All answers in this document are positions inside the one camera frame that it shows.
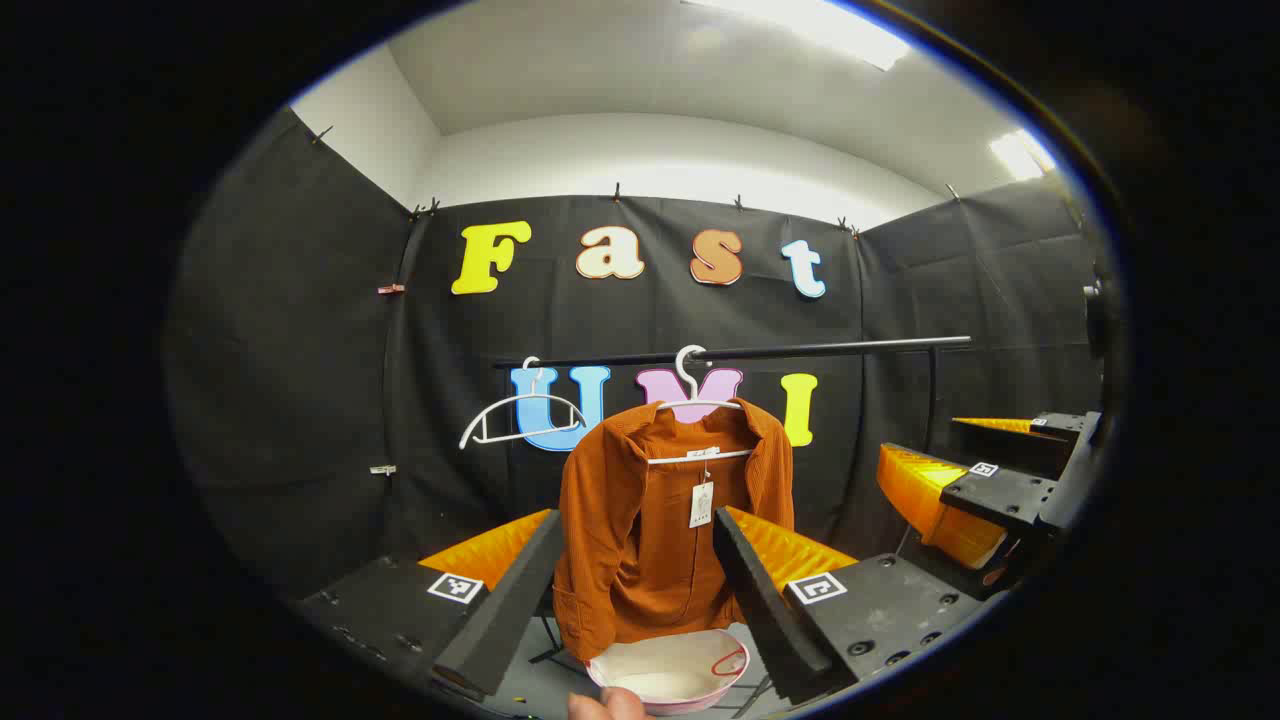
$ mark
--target finger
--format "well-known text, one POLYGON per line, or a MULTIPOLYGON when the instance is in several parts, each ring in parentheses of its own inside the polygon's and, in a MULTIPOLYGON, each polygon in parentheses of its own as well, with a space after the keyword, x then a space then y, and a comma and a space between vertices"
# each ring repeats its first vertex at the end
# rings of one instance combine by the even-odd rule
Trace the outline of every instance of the finger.
POLYGON ((594 700, 568 693, 568 720, 612 720, 609 711, 594 700))
POLYGON ((626 688, 604 688, 600 701, 609 708, 613 720, 653 720, 645 715, 640 697, 626 688))

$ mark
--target price tag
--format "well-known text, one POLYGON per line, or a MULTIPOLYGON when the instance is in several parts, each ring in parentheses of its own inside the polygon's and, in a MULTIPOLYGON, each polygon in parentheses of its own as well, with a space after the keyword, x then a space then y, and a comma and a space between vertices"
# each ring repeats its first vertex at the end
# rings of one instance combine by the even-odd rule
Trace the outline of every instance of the price tag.
POLYGON ((694 503, 689 510, 689 527, 698 528, 712 521, 712 487, 716 483, 699 483, 694 486, 694 503))

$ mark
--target white hanger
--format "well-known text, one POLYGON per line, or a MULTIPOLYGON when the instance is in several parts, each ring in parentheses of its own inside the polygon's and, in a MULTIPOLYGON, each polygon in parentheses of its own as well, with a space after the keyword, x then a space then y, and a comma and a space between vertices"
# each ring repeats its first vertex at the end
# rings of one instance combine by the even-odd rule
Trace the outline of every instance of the white hanger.
MULTIPOLYGON (((529 357, 525 357, 525 361, 524 361, 524 364, 520 365, 520 369, 527 370, 529 369, 529 364, 530 363, 536 363, 536 361, 538 361, 538 357, 534 357, 532 355, 530 355, 529 357)), ((545 370, 547 370, 547 368, 541 368, 541 366, 538 368, 538 375, 534 378, 534 384, 531 386, 531 389, 535 391, 535 392, 530 392, 527 395, 516 395, 516 396, 512 396, 512 397, 506 397, 503 400, 499 400, 498 402, 494 402, 489 407, 485 407, 484 410, 481 410, 480 414, 476 415, 474 420, 471 420, 471 424, 467 425, 467 429, 462 430, 462 439, 458 441, 458 450, 462 450, 462 448, 465 448, 467 446, 467 438, 471 436, 471 430, 475 429, 476 423, 480 423, 480 434, 481 434, 481 437, 471 437, 471 439, 474 439, 474 441, 476 441, 479 443, 502 442, 502 441, 506 441, 506 439, 520 439, 520 438, 525 438, 525 437, 541 436, 541 434, 547 434, 547 433, 558 433, 561 430, 572 430, 572 429, 576 429, 580 424, 585 425, 586 424, 586 415, 582 415, 582 411, 577 409, 577 405, 573 405, 572 402, 564 400, 563 397, 556 396, 556 395, 544 395, 544 393, 536 392, 538 391, 538 380, 543 379, 543 373, 545 370), (572 424, 571 425, 564 425, 563 428, 547 428, 545 430, 534 430, 531 433, 516 433, 516 434, 511 434, 511 436, 489 437, 489 411, 492 411, 494 407, 502 407, 503 405, 507 405, 508 402, 516 402, 516 401, 520 401, 520 400, 529 400, 529 398, 534 398, 534 397, 545 397, 547 400, 558 400, 558 401, 563 402, 564 405, 568 405, 570 406, 568 419, 570 419, 570 423, 572 423, 572 424), (573 419, 573 413, 577 413, 577 416, 582 419, 581 423, 579 423, 577 420, 573 419)))
MULTIPOLYGON (((742 410, 742 406, 737 402, 721 402, 718 400, 698 400, 698 380, 692 375, 685 372, 685 357, 694 351, 705 351, 707 348, 700 345, 686 345, 676 354, 676 374, 680 375, 686 383, 689 383, 689 400, 677 400, 675 402, 663 402, 658 406, 658 410, 666 410, 668 407, 682 407, 685 405, 714 405, 717 407, 732 407, 735 410, 742 410)), ((719 460, 721 457, 741 457, 744 455, 750 455, 754 450, 735 450, 732 452, 717 452, 713 455, 692 455, 687 457, 655 457, 649 460, 650 465, 667 465, 671 462, 695 462, 698 460, 719 460)))

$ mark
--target ceiling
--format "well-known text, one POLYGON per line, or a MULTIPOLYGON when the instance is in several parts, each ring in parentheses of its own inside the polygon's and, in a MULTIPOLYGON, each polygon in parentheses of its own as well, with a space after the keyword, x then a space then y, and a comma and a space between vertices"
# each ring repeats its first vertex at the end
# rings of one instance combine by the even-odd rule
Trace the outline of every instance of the ceiling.
POLYGON ((680 0, 476 0, 389 42, 440 132, 571 113, 662 113, 803 137, 938 195, 1012 181, 1016 129, 914 50, 888 72, 680 0))

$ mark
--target hanger hook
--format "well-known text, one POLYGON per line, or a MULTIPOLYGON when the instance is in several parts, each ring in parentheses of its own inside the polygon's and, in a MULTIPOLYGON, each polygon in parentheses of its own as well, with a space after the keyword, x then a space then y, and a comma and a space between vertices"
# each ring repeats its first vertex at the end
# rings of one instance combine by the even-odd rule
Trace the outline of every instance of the hanger hook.
POLYGON ((686 345, 680 348, 680 352, 676 354, 676 374, 689 383, 689 400, 698 400, 698 380, 685 372, 685 357, 687 357, 690 352, 705 351, 707 348, 700 345, 686 345))
MULTIPOLYGON (((521 370, 527 370, 530 363, 541 363, 541 360, 539 360, 538 357, 534 357, 532 355, 530 355, 529 357, 525 357, 525 361, 520 365, 520 369, 521 370)), ((534 388, 532 388, 534 392, 538 392, 538 383, 543 379, 543 373, 545 373, 545 372, 547 372, 547 368, 544 368, 541 365, 538 366, 538 374, 534 375, 534 388)))

